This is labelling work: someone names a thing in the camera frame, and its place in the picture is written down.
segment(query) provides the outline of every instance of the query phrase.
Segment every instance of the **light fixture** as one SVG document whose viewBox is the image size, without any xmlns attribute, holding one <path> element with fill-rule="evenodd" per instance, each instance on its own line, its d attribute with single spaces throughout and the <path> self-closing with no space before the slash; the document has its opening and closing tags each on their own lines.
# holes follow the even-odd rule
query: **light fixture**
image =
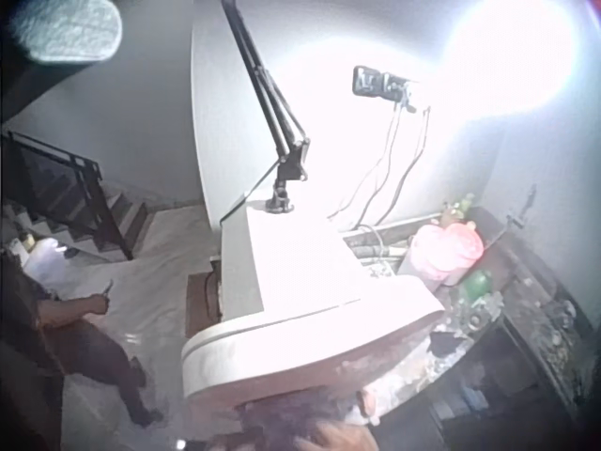
<svg viewBox="0 0 601 451">
<path fill-rule="evenodd" d="M 468 118 L 543 105 L 574 67 L 575 30 L 551 0 L 485 0 L 456 28 L 440 74 L 440 99 Z"/>
</svg>

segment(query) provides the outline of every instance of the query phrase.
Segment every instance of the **pink container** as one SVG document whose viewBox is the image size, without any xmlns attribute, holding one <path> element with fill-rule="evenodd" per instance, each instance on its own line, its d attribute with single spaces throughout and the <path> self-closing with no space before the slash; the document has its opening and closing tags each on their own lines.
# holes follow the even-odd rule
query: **pink container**
<svg viewBox="0 0 601 451">
<path fill-rule="evenodd" d="M 451 224 L 444 232 L 446 240 L 453 247 L 456 256 L 457 268 L 444 281 L 445 286 L 452 287 L 457 285 L 466 272 L 478 261 L 485 251 L 485 246 L 476 231 L 465 224 Z"/>
<path fill-rule="evenodd" d="M 424 225 L 413 237 L 398 274 L 415 275 L 430 291 L 435 291 L 456 267 L 454 248 L 445 230 Z"/>
</svg>

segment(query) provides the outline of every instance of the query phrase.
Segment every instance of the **metal railing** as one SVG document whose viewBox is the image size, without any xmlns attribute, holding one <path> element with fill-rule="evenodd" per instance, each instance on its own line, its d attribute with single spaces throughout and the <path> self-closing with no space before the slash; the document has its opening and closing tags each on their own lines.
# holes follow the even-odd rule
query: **metal railing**
<svg viewBox="0 0 601 451">
<path fill-rule="evenodd" d="M 2 157 L 3 197 L 33 221 L 65 225 L 71 234 L 90 236 L 100 250 L 116 244 L 133 259 L 106 203 L 98 163 L 16 132 L 2 136 Z"/>
</svg>

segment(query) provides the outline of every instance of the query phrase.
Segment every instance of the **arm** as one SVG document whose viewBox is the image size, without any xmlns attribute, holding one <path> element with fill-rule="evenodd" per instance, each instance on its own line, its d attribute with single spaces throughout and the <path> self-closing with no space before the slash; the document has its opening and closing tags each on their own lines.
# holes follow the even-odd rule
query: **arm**
<svg viewBox="0 0 601 451">
<path fill-rule="evenodd" d="M 101 294 L 86 298 L 58 302 L 49 299 L 38 301 L 40 327 L 61 327 L 71 324 L 88 313 L 104 315 L 108 309 L 108 299 Z"/>
</svg>

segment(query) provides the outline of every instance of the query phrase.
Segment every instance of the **dark pants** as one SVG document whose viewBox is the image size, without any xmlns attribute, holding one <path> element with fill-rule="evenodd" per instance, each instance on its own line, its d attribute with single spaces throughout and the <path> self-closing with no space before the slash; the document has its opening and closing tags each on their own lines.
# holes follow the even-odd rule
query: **dark pants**
<svg viewBox="0 0 601 451">
<path fill-rule="evenodd" d="M 110 336 L 92 323 L 79 319 L 56 329 L 45 329 L 50 350 L 67 374 L 82 374 L 94 381 L 115 385 L 131 420 L 145 426 L 150 413 L 140 398 L 139 374 L 127 354 Z"/>
</svg>

